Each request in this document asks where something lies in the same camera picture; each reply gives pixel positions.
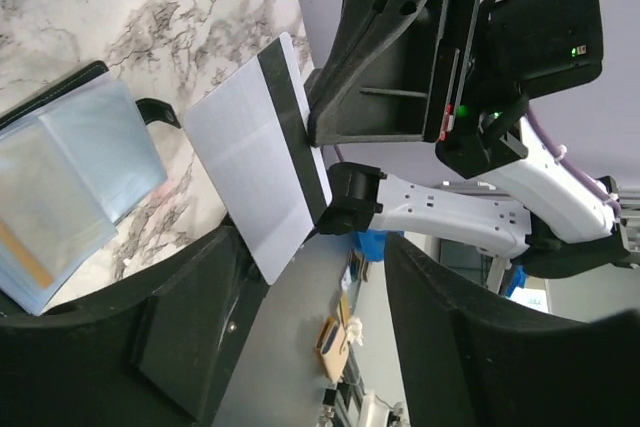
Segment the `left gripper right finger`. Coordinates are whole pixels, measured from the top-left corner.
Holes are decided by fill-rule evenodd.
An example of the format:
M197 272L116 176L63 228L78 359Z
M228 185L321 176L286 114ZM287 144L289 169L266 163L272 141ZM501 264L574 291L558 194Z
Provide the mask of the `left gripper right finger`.
M414 426L635 426L639 314L536 311L440 265L406 238L384 269Z

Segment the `black leather card holder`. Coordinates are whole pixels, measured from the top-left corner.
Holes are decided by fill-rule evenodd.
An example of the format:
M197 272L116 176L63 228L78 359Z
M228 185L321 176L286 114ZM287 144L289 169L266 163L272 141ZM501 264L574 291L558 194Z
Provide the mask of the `black leather card holder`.
M39 315L167 179L147 129L173 107L134 99L102 61L1 117L1 313Z

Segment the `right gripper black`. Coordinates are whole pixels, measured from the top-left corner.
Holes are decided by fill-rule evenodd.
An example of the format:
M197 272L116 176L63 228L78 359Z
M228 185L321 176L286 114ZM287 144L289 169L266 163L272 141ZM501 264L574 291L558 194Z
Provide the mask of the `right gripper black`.
M603 58L599 0L343 0L307 89L310 140L438 141L478 177L526 159L531 101L594 81Z

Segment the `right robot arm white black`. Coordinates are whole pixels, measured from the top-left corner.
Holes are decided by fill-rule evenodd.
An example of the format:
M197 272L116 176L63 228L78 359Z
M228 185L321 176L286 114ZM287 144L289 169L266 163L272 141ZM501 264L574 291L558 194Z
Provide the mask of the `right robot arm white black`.
M533 99L602 71L599 0L343 0L324 67L307 82L316 146L425 142L506 199L426 188L338 162L318 231L411 231L476 247L532 276L634 268L611 177L567 159Z

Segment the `white card black stripe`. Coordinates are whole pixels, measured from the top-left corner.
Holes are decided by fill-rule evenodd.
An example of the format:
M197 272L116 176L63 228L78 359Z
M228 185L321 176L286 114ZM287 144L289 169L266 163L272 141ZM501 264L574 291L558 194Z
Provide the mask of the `white card black stripe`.
M266 283L332 201L292 38L283 33L185 115L184 131Z

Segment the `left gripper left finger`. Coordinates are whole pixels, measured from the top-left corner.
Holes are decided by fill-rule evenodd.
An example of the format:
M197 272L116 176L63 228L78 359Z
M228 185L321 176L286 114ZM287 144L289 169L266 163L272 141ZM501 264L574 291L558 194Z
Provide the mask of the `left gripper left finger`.
M1 300L5 426L210 426L265 297L224 225L34 316Z

